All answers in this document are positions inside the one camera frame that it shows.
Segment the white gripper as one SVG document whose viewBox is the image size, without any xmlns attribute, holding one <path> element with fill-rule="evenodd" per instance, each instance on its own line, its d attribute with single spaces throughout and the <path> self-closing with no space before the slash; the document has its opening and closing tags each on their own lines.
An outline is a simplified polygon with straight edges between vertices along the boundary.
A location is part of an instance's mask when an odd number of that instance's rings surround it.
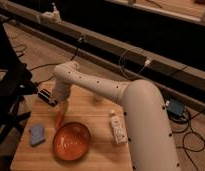
<svg viewBox="0 0 205 171">
<path fill-rule="evenodd" d="M 70 93 L 71 93 L 70 84 L 61 82 L 59 80 L 55 81 L 54 87 L 52 89 L 52 95 L 56 98 L 58 102 L 60 102 L 59 111 L 61 115 L 65 115 L 68 110 L 69 102 L 65 100 L 70 96 Z"/>
</svg>

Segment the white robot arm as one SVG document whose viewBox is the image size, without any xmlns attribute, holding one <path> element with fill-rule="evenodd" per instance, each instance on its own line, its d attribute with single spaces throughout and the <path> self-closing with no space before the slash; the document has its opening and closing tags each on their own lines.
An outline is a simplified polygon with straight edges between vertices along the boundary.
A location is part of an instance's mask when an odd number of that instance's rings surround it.
<svg viewBox="0 0 205 171">
<path fill-rule="evenodd" d="M 75 84 L 120 105 L 136 171 L 181 171 L 166 105 L 159 89 L 139 79 L 117 82 L 83 74 L 75 61 L 57 65 L 55 92 L 64 99 Z"/>
</svg>

